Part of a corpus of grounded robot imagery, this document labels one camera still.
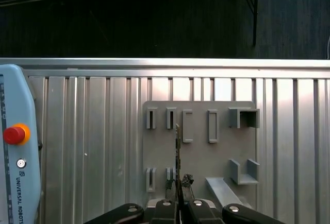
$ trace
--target emergency stop button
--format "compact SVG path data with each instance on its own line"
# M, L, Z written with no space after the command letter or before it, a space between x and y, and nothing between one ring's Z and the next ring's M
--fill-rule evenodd
M30 130L25 124L15 124L4 131L4 141L11 145L24 145L29 138Z
M8 144L19 144L25 139L25 131L22 127L9 127L4 131L4 141Z

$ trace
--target dark background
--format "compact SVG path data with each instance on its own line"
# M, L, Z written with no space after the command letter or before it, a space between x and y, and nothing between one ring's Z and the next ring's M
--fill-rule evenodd
M330 0L47 0L0 7L0 57L325 59Z

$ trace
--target metal panel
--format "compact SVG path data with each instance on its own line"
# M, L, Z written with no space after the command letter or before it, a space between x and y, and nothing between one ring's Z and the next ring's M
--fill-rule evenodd
M286 223L294 223L296 206L294 202L293 80L278 80L275 95L274 217Z
M123 202L141 203L147 100L256 102L257 210L285 223L330 223L329 61L4 62L28 69L37 96L40 224L79 224Z

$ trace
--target red button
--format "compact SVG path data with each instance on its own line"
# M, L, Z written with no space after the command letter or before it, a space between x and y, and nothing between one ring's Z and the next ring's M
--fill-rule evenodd
M21 143L25 138L25 131L21 127L10 127L4 131L4 141L8 144Z

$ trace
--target gray pegboard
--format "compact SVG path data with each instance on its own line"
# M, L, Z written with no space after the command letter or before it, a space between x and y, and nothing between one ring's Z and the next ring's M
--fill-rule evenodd
M181 176L193 175L195 197L217 202L206 178L224 178L243 202L255 208L257 179L250 175L257 178L253 161L259 110L252 102L148 101L143 117L143 168L150 173L144 177L146 201L165 197L167 168L175 167L173 128L178 123Z

